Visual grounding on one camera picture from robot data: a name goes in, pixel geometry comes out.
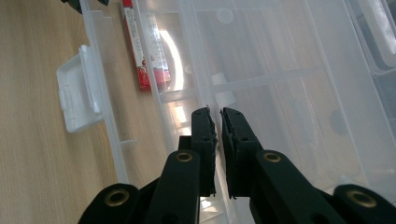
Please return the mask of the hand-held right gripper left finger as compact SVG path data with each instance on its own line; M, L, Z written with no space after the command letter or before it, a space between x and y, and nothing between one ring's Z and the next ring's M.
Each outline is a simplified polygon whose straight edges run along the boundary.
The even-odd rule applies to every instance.
M179 137L178 150L192 150L200 156L200 195L209 197L216 194L216 144L215 123L208 107L191 113L191 135Z

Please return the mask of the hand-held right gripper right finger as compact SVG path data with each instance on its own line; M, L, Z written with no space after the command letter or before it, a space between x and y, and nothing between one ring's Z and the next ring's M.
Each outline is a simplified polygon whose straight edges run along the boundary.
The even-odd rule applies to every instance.
M229 197L249 197L254 185L255 155L262 149L261 144L242 112L224 107L220 114Z

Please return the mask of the clear plastic storage box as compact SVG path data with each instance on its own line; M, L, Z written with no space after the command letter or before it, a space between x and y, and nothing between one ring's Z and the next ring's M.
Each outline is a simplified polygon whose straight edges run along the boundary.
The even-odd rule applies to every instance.
M133 0L149 91L121 0L79 2L89 42L58 69L59 98L69 132L106 125L118 181L78 224L396 224L396 0ZM209 197L200 156L177 149L202 107L218 140ZM229 197L224 107L262 147L249 197Z

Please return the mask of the red and white packet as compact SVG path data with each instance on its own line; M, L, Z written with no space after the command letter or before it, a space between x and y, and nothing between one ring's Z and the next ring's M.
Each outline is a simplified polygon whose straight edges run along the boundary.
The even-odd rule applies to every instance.
M122 15L127 32L129 46L134 58L134 66L136 68L138 86L141 91L149 91L151 89L149 81L149 72L147 68L147 57L144 54L139 28L137 25L137 16L134 12L133 0L121 0ZM166 86L171 81L168 71L167 62L161 56L163 49L161 48L161 37L157 28L154 29L154 38L151 41L151 49L148 58L153 63L153 72L158 87Z

